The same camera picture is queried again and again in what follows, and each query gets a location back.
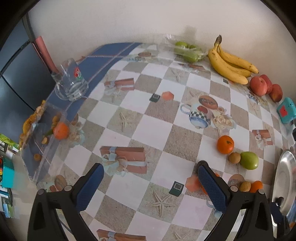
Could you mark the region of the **small orange tangerine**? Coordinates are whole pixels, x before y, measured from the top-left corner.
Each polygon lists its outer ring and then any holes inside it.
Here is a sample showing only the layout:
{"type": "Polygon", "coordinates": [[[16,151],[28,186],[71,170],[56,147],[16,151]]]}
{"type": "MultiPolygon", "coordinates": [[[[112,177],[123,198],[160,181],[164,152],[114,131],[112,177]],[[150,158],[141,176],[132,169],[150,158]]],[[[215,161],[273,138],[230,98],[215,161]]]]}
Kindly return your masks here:
{"type": "Polygon", "coordinates": [[[257,180],[251,183],[251,188],[249,190],[250,193],[255,193],[257,190],[262,189],[263,184],[261,181],[257,180]]]}

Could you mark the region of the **small brown kiwi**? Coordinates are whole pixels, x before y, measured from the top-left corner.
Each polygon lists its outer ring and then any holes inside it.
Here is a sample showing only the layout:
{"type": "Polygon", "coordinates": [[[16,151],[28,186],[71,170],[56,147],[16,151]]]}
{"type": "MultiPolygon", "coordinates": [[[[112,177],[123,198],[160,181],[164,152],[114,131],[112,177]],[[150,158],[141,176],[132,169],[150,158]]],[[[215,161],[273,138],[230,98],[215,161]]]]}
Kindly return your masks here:
{"type": "Polygon", "coordinates": [[[244,181],[240,184],[239,190],[241,192],[249,192],[251,189],[251,183],[248,181],[244,181]]]}

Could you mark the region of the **green mango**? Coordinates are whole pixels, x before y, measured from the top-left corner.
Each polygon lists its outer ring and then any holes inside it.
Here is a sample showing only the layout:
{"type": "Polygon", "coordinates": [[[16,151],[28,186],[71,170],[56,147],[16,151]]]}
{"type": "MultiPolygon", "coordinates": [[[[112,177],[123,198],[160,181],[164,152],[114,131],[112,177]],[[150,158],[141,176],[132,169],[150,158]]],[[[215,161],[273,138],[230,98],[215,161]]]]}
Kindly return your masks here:
{"type": "Polygon", "coordinates": [[[243,168],[247,170],[255,170],[258,167],[259,158],[257,154],[253,152],[242,152],[240,156],[240,164],[243,166],[243,168]]]}

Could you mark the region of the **large orange tangerine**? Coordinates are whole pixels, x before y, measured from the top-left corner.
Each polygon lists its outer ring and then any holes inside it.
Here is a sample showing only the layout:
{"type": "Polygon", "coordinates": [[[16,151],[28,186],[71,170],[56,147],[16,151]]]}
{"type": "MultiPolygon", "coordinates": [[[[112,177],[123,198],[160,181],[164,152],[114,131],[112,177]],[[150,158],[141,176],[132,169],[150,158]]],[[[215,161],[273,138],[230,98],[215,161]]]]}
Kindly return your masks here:
{"type": "Polygon", "coordinates": [[[233,151],[233,149],[234,140],[231,137],[224,135],[217,140],[217,150],[221,154],[230,154],[233,151]]]}

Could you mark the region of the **clear tray of green fruits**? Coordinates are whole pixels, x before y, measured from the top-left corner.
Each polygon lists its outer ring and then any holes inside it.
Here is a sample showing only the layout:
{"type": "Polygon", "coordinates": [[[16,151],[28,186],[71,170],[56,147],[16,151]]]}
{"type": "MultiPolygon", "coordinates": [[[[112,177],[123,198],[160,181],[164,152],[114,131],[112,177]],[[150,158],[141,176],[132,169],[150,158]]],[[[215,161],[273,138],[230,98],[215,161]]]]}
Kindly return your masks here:
{"type": "Polygon", "coordinates": [[[184,37],[167,34],[164,36],[164,49],[173,52],[187,63],[196,63],[203,60],[207,51],[203,50],[196,41],[184,37]]]}

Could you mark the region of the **silver metal tray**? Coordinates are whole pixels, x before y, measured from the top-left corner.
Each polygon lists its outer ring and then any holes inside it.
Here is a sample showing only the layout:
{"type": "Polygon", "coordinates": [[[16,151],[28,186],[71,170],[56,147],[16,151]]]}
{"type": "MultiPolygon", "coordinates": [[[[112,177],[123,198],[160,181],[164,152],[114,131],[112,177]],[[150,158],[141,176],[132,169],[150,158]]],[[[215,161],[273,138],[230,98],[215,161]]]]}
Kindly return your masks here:
{"type": "Polygon", "coordinates": [[[284,150],[276,168],[271,198],[271,215],[276,237],[292,234],[295,227],[295,156],[284,150]]]}

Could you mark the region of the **clear plastic container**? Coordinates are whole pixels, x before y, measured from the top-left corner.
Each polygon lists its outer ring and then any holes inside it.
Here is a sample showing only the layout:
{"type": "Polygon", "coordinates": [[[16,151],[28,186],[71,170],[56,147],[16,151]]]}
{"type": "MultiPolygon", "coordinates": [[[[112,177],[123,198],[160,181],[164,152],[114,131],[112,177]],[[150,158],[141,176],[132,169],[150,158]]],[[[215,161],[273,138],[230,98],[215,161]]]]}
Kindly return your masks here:
{"type": "Polygon", "coordinates": [[[67,113],[43,101],[23,125],[25,136],[21,157],[30,180],[35,184],[48,182],[63,166],[63,161],[57,156],[62,141],[53,134],[54,128],[60,123],[69,126],[67,113]]]}

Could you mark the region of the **tangerine by plastic container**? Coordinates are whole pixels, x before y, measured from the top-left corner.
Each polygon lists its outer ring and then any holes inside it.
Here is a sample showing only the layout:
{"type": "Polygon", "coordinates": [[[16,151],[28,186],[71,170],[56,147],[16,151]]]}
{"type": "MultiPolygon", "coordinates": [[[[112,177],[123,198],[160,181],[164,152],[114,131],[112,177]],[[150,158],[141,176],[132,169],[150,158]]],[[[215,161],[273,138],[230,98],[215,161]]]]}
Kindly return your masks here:
{"type": "Polygon", "coordinates": [[[69,136],[69,132],[69,126],[64,122],[59,122],[53,130],[53,135],[57,140],[63,140],[69,136]]]}

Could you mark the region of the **teal box with red label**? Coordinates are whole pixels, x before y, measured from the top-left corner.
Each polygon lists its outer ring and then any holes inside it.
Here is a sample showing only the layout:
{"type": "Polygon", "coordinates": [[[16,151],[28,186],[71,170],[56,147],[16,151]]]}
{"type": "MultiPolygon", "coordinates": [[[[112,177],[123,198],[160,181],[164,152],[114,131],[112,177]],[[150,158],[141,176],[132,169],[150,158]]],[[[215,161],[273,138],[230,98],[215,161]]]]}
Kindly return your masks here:
{"type": "Polygon", "coordinates": [[[286,97],[283,102],[278,106],[277,112],[283,124],[293,121],[296,117],[295,104],[291,98],[286,97]]]}

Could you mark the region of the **right red apple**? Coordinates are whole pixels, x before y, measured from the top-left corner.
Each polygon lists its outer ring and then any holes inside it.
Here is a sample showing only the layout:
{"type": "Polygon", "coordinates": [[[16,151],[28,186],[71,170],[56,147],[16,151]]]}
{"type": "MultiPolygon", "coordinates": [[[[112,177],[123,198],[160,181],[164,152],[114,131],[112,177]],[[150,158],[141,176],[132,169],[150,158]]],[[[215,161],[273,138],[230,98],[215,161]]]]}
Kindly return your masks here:
{"type": "Polygon", "coordinates": [[[283,97],[283,91],[278,84],[273,84],[272,91],[269,94],[273,102],[280,102],[283,97]]]}

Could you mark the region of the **large red apple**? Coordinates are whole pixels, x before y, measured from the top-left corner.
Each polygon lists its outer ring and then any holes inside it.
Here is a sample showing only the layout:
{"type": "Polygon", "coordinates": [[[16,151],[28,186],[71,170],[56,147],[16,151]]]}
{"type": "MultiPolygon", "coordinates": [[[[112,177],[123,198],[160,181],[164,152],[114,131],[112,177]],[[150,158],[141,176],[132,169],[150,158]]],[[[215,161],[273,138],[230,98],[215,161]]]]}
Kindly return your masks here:
{"type": "Polygon", "coordinates": [[[257,96],[264,96],[267,93],[267,83],[259,76],[252,77],[250,80],[250,89],[257,96]]]}

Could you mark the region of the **middle red apple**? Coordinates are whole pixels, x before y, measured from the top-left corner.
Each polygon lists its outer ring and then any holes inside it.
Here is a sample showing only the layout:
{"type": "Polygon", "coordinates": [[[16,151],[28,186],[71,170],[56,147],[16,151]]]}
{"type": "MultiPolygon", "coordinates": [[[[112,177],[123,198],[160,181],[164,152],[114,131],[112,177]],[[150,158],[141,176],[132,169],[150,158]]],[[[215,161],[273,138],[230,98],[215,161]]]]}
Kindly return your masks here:
{"type": "Polygon", "coordinates": [[[265,74],[262,74],[260,75],[260,77],[262,79],[264,79],[264,81],[266,82],[266,85],[267,85],[267,91],[266,91],[266,94],[270,94],[272,89],[273,89],[273,84],[271,82],[271,80],[269,79],[269,77],[265,74]]]}

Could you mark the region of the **glass mug with logo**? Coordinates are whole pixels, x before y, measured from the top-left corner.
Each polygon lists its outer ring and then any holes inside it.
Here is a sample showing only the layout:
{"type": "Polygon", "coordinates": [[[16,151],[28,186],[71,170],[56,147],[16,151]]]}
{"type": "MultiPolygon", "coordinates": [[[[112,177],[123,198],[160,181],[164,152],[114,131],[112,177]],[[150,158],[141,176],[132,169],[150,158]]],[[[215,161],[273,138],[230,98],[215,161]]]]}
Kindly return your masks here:
{"type": "Polygon", "coordinates": [[[57,67],[57,72],[52,72],[51,76],[56,82],[55,94],[62,100],[77,101],[88,90],[88,82],[73,58],[63,61],[57,67]]]}

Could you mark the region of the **yellow banana bunch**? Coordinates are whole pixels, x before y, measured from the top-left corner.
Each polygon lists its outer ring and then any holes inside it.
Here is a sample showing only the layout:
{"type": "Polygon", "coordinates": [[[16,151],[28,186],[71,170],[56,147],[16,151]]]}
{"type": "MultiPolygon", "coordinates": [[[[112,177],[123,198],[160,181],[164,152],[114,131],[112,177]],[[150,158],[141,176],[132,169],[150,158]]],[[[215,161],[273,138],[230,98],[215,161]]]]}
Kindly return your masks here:
{"type": "Polygon", "coordinates": [[[222,36],[219,35],[214,47],[208,51],[208,58],[214,70],[224,78],[242,85],[248,84],[248,77],[252,73],[258,74],[259,70],[250,62],[225,52],[222,47],[222,36]]]}

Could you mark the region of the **pink rolled mat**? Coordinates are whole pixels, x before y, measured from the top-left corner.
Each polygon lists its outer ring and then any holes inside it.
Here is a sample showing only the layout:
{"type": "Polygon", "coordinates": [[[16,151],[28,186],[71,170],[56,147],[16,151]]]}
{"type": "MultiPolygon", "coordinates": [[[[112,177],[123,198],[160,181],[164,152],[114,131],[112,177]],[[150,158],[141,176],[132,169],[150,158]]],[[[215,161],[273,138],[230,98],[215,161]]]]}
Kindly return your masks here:
{"type": "Polygon", "coordinates": [[[55,66],[47,48],[46,48],[46,45],[44,43],[44,40],[41,36],[37,37],[37,39],[35,40],[36,41],[36,44],[37,44],[37,47],[39,48],[46,64],[48,65],[49,69],[54,72],[54,73],[58,73],[58,69],[57,67],[55,66]]]}

